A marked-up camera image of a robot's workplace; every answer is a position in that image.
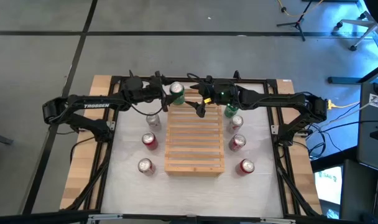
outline wooden slatted tray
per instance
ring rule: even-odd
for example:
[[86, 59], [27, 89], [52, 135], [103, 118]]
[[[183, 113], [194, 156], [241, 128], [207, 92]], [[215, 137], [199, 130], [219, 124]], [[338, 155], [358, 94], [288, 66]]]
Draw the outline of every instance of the wooden slatted tray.
[[[185, 99], [200, 102], [197, 90], [185, 90]], [[186, 103], [168, 110], [165, 171], [169, 175], [217, 177], [224, 168], [222, 111], [207, 105], [199, 118]]]

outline floor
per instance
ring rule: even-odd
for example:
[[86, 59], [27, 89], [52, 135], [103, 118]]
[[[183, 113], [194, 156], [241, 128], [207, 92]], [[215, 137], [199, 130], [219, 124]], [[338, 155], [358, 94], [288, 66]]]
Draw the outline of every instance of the floor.
[[[362, 77], [378, 66], [378, 47], [372, 37], [356, 52], [348, 50], [353, 37], [364, 29], [344, 24], [334, 30], [340, 19], [356, 19], [360, 4], [324, 2], [305, 16], [302, 28], [308, 37], [302, 42], [293, 36], [297, 34], [293, 27], [276, 27], [296, 19], [282, 14], [277, 1], [103, 0], [91, 20], [87, 15], [92, 2], [0, 0], [0, 134], [14, 140], [11, 146], [0, 144], [0, 215], [21, 212], [47, 135], [41, 105], [60, 96], [70, 78], [70, 94], [85, 95], [93, 75], [128, 75], [129, 69], [136, 75], [160, 70], [175, 77], [187, 72], [231, 77], [239, 70], [244, 78], [291, 79], [295, 91], [310, 91], [336, 105], [347, 105], [359, 101], [359, 86], [329, 85], [326, 78]], [[300, 14], [307, 4], [283, 3], [291, 14]], [[89, 33], [80, 40], [77, 32], [88, 31], [86, 21]], [[13, 35], [7, 30], [21, 32]], [[95, 31], [232, 31], [255, 36], [91, 35]], [[80, 44], [84, 45], [78, 58]], [[344, 111], [329, 111], [328, 120]], [[356, 120], [354, 114], [337, 124]], [[60, 126], [58, 131], [68, 130]], [[341, 149], [356, 144], [355, 138], [348, 137], [357, 135], [356, 125], [330, 133]], [[58, 210], [75, 141], [74, 134], [56, 137], [34, 212]], [[308, 146], [320, 141], [313, 136]], [[324, 155], [336, 151], [328, 142]]]

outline can lid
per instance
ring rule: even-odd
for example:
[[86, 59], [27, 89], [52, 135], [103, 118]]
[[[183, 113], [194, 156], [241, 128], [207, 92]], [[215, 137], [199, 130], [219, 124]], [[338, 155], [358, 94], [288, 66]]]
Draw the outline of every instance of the can lid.
[[242, 162], [241, 162], [241, 167], [243, 169], [244, 172], [247, 172], [247, 173], [251, 173], [252, 171], [254, 171], [254, 163], [249, 160], [249, 159], [244, 159]]
[[150, 166], [152, 165], [152, 162], [145, 158], [145, 159], [141, 159], [139, 162], [138, 162], [138, 169], [139, 171], [141, 172], [145, 172], [147, 170], [150, 169]]
[[154, 140], [154, 134], [153, 133], [145, 133], [142, 136], [142, 141], [144, 143], [151, 143]]
[[243, 118], [240, 115], [235, 115], [232, 118], [232, 122], [235, 125], [241, 125], [241, 124], [243, 124]]
[[234, 135], [234, 142], [238, 145], [238, 146], [243, 146], [246, 144], [246, 138], [241, 135], [241, 134], [235, 134]]
[[170, 86], [170, 91], [173, 93], [180, 93], [183, 90], [183, 85], [179, 82], [173, 82]]
[[157, 114], [155, 114], [155, 115], [151, 115], [151, 116], [146, 116], [146, 120], [148, 121], [148, 122], [155, 122], [155, 121], [157, 121], [157, 118], [158, 118], [159, 116], [157, 115]]

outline tripod leg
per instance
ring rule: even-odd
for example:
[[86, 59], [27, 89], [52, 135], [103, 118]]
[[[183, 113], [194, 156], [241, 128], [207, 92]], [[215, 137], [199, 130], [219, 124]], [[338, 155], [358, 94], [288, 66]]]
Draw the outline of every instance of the tripod leg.
[[305, 36], [303, 35], [302, 29], [301, 29], [301, 25], [298, 24], [298, 25], [297, 25], [297, 28], [298, 28], [298, 30], [300, 31], [300, 34], [301, 34], [301, 37], [302, 37], [302, 41], [305, 41]]
[[295, 25], [297, 24], [296, 22], [288, 22], [288, 23], [285, 23], [285, 24], [277, 24], [276, 26], [289, 26], [289, 25]]

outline red soda can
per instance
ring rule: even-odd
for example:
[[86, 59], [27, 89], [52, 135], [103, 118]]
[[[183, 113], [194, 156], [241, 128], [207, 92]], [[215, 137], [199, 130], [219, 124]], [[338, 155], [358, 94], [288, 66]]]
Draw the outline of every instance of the red soda can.
[[138, 162], [138, 170], [145, 175], [153, 175], [156, 171], [156, 166], [150, 159], [144, 158]]
[[236, 172], [237, 174], [244, 176], [247, 174], [251, 174], [254, 171], [254, 163], [249, 159], [243, 159], [237, 166]]
[[145, 144], [148, 150], [155, 150], [159, 145], [156, 136], [153, 133], [145, 133], [142, 136], [142, 142]]
[[228, 124], [228, 131], [231, 134], [237, 133], [240, 127], [243, 126], [243, 117], [239, 115], [235, 115], [231, 118]]
[[240, 150], [244, 145], [246, 145], [246, 138], [241, 134], [235, 134], [229, 142], [229, 148], [234, 152]]

